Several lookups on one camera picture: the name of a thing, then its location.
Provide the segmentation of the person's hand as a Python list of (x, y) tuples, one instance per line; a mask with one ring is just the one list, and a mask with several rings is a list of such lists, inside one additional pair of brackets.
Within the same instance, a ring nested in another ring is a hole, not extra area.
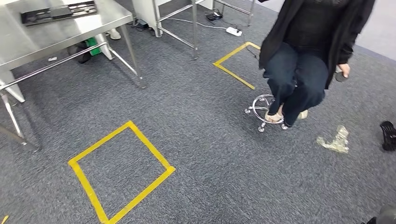
[(351, 70), (349, 64), (347, 64), (347, 63), (339, 64), (338, 67), (342, 71), (343, 77), (348, 78), (350, 70)]

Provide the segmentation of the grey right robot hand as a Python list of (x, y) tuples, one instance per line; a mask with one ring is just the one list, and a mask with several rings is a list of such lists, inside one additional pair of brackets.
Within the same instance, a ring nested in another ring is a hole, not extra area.
[(396, 223), (396, 207), (392, 205), (384, 205), (381, 207), (379, 214), (372, 217), (369, 221), (361, 224), (395, 224)]

